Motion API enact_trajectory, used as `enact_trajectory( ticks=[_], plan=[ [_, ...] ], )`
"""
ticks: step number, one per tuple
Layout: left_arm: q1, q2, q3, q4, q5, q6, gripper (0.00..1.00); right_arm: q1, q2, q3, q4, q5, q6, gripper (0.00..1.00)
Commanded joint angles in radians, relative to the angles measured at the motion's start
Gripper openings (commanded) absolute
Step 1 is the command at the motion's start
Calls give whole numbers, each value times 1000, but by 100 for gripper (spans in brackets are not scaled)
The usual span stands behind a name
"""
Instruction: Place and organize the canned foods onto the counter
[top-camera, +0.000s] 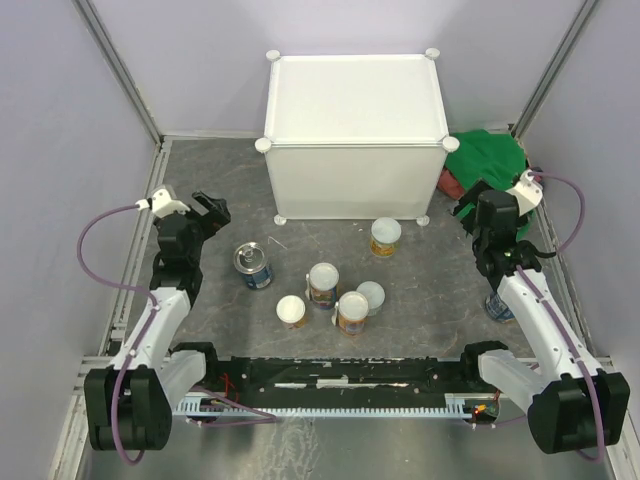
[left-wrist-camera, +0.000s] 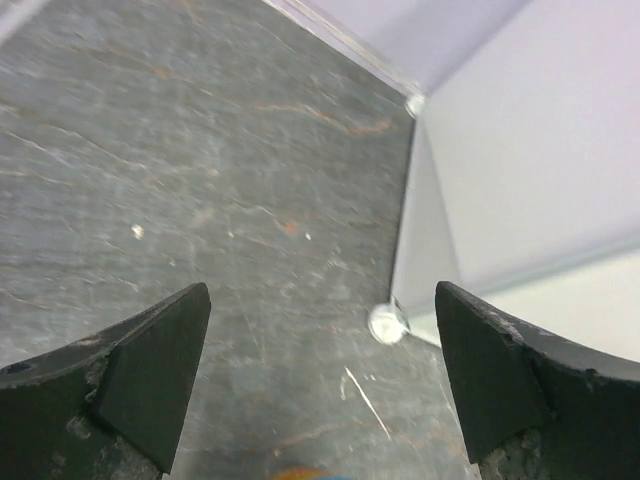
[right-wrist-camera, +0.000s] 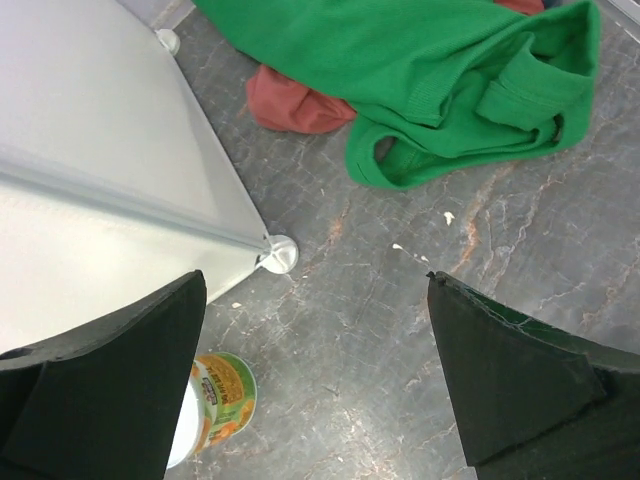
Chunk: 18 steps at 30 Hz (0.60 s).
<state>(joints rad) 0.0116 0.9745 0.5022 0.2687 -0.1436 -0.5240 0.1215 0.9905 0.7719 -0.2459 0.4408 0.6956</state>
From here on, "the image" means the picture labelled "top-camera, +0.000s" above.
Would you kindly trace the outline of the blue can with pull-tab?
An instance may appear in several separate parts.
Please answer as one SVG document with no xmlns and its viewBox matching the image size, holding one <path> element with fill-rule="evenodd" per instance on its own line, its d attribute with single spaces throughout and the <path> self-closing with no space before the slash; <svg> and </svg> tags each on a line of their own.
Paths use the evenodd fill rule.
<svg viewBox="0 0 640 480">
<path fill-rule="evenodd" d="M 273 279 L 267 254 L 256 242 L 241 244 L 234 253 L 233 263 L 249 289 L 266 288 Z"/>
</svg>

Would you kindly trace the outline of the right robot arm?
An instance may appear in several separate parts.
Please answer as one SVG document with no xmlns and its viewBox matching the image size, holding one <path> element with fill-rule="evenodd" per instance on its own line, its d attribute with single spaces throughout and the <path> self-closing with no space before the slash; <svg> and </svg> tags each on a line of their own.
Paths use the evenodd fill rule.
<svg viewBox="0 0 640 480">
<path fill-rule="evenodd" d="M 508 348 L 484 342 L 460 364 L 460 382 L 472 391 L 491 384 L 507 395 L 525 413 L 542 452 L 594 448 L 602 459 L 620 440 L 630 387 L 621 373 L 604 370 L 560 311 L 541 266 L 553 253 L 518 239 L 524 215 L 510 192 L 480 182 L 455 209 L 467 212 L 461 223 L 472 237 L 477 270 L 513 313 L 538 363 L 531 369 Z"/>
</svg>

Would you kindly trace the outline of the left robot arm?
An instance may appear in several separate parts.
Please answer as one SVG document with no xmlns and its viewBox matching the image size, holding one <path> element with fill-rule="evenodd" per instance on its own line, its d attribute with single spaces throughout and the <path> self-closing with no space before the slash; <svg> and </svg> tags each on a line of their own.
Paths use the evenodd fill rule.
<svg viewBox="0 0 640 480">
<path fill-rule="evenodd" d="M 84 380 L 89 441 L 97 451 L 115 451 L 129 464 L 168 442 L 172 413 L 196 386 L 215 387 L 221 378 L 210 342 L 170 346 L 177 328 L 200 292 L 202 247 L 231 221 L 227 203 L 201 191 L 192 195 L 198 212 L 161 186 L 130 210 L 151 212 L 159 251 L 146 288 L 129 286 L 147 303 L 128 339 L 109 364 L 93 368 Z"/>
</svg>

